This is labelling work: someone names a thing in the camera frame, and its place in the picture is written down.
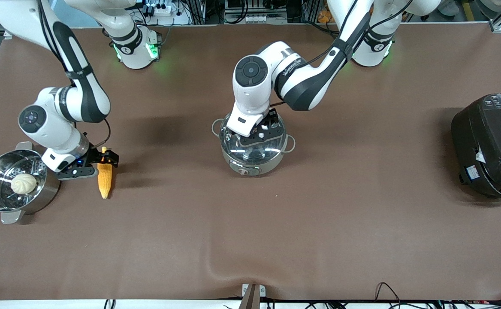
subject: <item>yellow corn cob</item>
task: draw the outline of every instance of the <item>yellow corn cob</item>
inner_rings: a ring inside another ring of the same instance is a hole
[[[102,153],[105,153],[106,147],[102,147]],[[102,198],[108,198],[109,190],[112,187],[112,165],[111,164],[98,164],[98,189],[102,194]]]

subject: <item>silver pot handle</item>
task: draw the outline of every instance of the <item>silver pot handle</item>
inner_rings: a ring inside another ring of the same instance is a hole
[[[287,134],[287,138],[292,139],[292,148],[290,150],[283,150],[281,153],[286,154],[286,153],[291,153],[294,150],[294,147],[296,147],[296,139],[290,134]]]
[[[19,142],[16,145],[15,150],[33,150],[33,143],[32,142]]]
[[[215,130],[214,130],[214,126],[216,125],[216,123],[218,123],[218,121],[223,121],[223,118],[215,120],[213,122],[213,125],[211,125],[211,130],[213,131],[213,134],[215,135],[215,137],[220,138],[220,132],[218,131],[218,133],[216,133]]]
[[[12,224],[18,222],[18,220],[23,216],[25,211],[15,211],[15,212],[3,212],[1,213],[2,224]]]

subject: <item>black air fryer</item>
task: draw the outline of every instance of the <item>black air fryer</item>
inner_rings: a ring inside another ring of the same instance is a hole
[[[484,96],[456,114],[451,135],[462,184],[501,197],[501,94]]]

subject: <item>stainless steel pot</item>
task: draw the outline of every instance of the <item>stainless steel pot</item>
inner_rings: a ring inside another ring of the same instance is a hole
[[[241,142],[244,136],[236,134],[227,127],[229,114],[225,118],[217,119],[212,124],[213,134],[219,138],[222,147],[223,158],[232,170],[242,176],[258,176],[273,170],[281,162],[283,155],[291,153],[296,147],[294,137],[288,135],[284,129],[283,119],[279,115],[278,127],[281,134],[275,138],[264,139],[252,145],[245,146]],[[217,123],[220,124],[220,131],[214,129]],[[288,139],[292,139],[293,145],[290,150],[286,150]]]
[[[12,179],[29,173],[37,179],[37,187],[28,194],[16,194],[11,189]],[[3,224],[16,223],[21,216],[35,213],[52,201],[60,181],[45,166],[41,155],[33,150],[31,142],[19,143],[14,151],[0,156],[0,213]]]

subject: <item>table surface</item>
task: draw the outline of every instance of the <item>table surface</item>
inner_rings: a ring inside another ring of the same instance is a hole
[[[457,111],[501,92],[487,24],[402,25],[381,65],[348,64],[319,107],[279,107],[298,144],[257,178],[233,172],[210,131],[231,111],[233,67],[277,40],[311,59],[328,35],[176,28],[159,63],[129,70],[100,30],[75,33],[121,164],[108,200],[96,178],[64,182],[25,224],[0,223],[0,299],[211,299],[249,282],[278,299],[372,299],[382,281],[402,299],[501,298],[501,200],[459,184],[449,135]],[[16,120],[39,90],[67,83],[50,52],[2,43],[0,154],[27,140]]]

